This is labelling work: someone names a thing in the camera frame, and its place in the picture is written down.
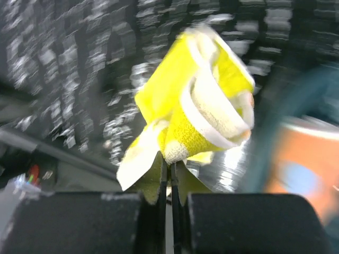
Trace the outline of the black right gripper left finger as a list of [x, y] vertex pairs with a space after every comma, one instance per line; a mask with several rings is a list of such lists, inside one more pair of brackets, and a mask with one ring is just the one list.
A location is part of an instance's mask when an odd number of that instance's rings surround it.
[[124, 193], [45, 194], [18, 179], [1, 190], [1, 253], [164, 253], [166, 164], [147, 172], [152, 197]]

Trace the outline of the yellow patterned towel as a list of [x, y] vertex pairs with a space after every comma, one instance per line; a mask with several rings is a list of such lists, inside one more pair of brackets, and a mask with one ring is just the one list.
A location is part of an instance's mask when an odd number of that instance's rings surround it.
[[158, 153], [167, 164], [205, 161], [248, 140], [254, 87], [246, 66], [215, 30], [185, 29], [135, 95], [146, 126], [117, 171], [122, 190], [146, 174]]

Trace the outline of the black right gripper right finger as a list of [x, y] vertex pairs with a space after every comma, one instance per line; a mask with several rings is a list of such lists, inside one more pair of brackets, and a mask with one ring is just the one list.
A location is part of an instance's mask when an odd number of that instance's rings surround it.
[[331, 253], [312, 206], [291, 194], [211, 193], [171, 165], [175, 253]]

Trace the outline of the orange polka dot towel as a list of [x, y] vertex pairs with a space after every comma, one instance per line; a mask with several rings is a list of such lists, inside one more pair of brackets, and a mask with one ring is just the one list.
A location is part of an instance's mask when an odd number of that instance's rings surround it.
[[304, 197], [320, 221], [338, 215], [338, 127], [314, 117], [289, 117], [278, 132], [267, 193]]

